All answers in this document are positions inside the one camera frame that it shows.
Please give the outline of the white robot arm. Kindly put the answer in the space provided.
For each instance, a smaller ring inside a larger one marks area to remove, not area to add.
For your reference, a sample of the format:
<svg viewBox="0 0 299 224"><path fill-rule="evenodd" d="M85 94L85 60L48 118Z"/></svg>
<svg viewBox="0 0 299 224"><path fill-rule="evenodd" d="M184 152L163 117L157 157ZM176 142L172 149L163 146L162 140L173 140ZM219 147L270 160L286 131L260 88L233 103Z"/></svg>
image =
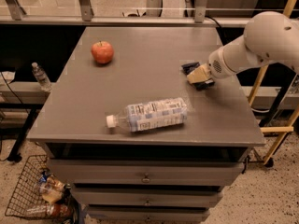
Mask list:
<svg viewBox="0 0 299 224"><path fill-rule="evenodd" d="M187 75L187 80L194 84L222 79L272 63L299 73L299 24L267 11L251 18L242 36L213 51L206 63Z"/></svg>

